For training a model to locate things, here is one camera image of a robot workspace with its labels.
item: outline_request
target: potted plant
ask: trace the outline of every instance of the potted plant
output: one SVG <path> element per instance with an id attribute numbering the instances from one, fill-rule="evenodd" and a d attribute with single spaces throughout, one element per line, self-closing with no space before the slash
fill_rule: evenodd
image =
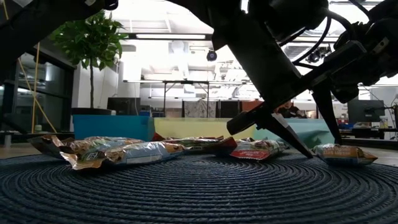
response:
<path id="1" fill-rule="evenodd" d="M 90 108 L 73 108 L 73 114 L 111 114 L 110 110 L 94 108 L 93 69 L 112 67 L 116 54 L 121 58 L 120 40 L 127 37 L 118 32 L 122 28 L 120 22 L 112 20 L 112 14 L 106 18 L 102 10 L 85 20 L 66 22 L 51 34 L 50 39 L 72 64 L 90 69 Z"/>

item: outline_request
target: floor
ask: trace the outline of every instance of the floor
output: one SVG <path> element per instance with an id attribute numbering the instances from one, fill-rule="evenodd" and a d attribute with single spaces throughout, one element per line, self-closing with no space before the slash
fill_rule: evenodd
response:
<path id="1" fill-rule="evenodd" d="M 371 148 L 362 148 L 362 149 L 378 157 L 375 163 L 385 164 L 390 166 L 398 166 L 398 151 L 387 150 L 387 149 L 371 149 Z M 294 149 L 289 149 L 288 152 L 299 153 Z M 0 147 L 0 159 L 7 159 L 10 157 L 17 157 L 17 156 L 28 156 L 34 154 L 40 154 L 40 152 L 27 143 L 13 144 L 10 149 Z"/>

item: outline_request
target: round woven rug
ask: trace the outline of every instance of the round woven rug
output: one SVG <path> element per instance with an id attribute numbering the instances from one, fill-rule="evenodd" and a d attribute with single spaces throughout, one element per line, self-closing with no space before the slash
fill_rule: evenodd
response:
<path id="1" fill-rule="evenodd" d="M 71 170 L 39 155 L 0 160 L 0 223 L 398 223 L 398 168 L 184 156 Z"/>

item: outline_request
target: plant pot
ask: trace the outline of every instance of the plant pot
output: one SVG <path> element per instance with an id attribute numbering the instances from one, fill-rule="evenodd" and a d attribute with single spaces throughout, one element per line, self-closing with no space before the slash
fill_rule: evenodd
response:
<path id="1" fill-rule="evenodd" d="M 72 108 L 72 115 L 112 115 L 112 111 L 101 108 Z"/>

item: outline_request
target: camera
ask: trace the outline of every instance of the camera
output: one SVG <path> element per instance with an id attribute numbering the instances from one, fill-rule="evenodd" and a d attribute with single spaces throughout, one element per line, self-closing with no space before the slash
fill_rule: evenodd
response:
<path id="1" fill-rule="evenodd" d="M 214 62 L 215 60 L 217 60 L 217 53 L 214 50 L 209 50 L 206 58 L 207 61 Z"/>

